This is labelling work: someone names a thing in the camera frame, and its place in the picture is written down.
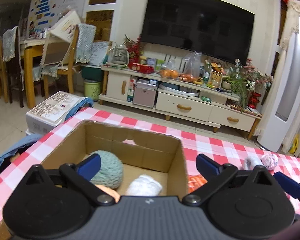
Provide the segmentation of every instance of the tv stand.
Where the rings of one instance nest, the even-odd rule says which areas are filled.
[[[261,117],[231,109],[226,105],[226,101],[231,99],[239,101],[240,97],[232,93],[221,93],[205,85],[195,85],[188,82],[182,82],[174,79],[162,78],[157,73],[143,74],[130,69],[118,69],[109,66],[102,66],[104,71],[102,94],[99,95],[100,104],[103,101],[117,103],[120,105],[130,106],[143,109],[146,111],[164,114],[167,121],[170,117],[178,117],[197,123],[202,123],[214,127],[216,133],[221,125],[237,128],[249,132],[248,140],[251,139],[253,132],[258,125]],[[184,86],[200,91],[211,98],[211,102],[202,101],[198,97],[188,97],[168,90],[158,88],[157,102],[153,108],[135,105],[127,101],[127,92],[131,76],[155,79],[160,82],[171,83]],[[177,105],[188,108],[180,109]]]

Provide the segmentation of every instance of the black flat screen tv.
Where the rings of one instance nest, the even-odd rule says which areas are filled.
[[[148,0],[141,41],[244,64],[253,22],[253,13],[221,0]]]

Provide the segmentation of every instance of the metal screw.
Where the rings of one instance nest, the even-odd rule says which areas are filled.
[[[97,197],[97,200],[100,202],[100,203],[103,203],[103,204],[108,204],[112,201],[112,197],[109,196],[109,195],[100,195],[99,197]]]
[[[185,201],[189,204],[197,204],[201,201],[201,198],[197,195],[188,195],[185,197]]]

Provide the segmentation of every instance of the green yarn ball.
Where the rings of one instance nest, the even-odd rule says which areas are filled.
[[[123,177],[123,164],[120,159],[111,152],[95,151],[91,154],[94,153],[100,155],[101,168],[90,182],[93,184],[103,185],[111,189],[118,188]]]

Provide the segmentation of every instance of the checkered tablecloth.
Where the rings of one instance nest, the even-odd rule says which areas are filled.
[[[80,121],[85,119],[163,133],[181,139],[191,190],[194,190],[204,183],[204,179],[200,179],[201,176],[198,176],[199,172],[195,166],[195,159],[198,154],[203,153],[220,164],[231,163],[241,168],[245,157],[261,157],[261,155],[265,153],[265,151],[260,149],[204,137],[93,108],[86,108],[45,135],[0,174],[0,221],[2,219],[2,207],[29,168],[33,164],[41,163],[66,135],[71,132]],[[274,172],[281,171],[295,181],[300,182],[300,159],[280,154],[278,154],[278,158],[279,164]],[[300,214],[300,202],[293,198],[290,200],[296,213]]]

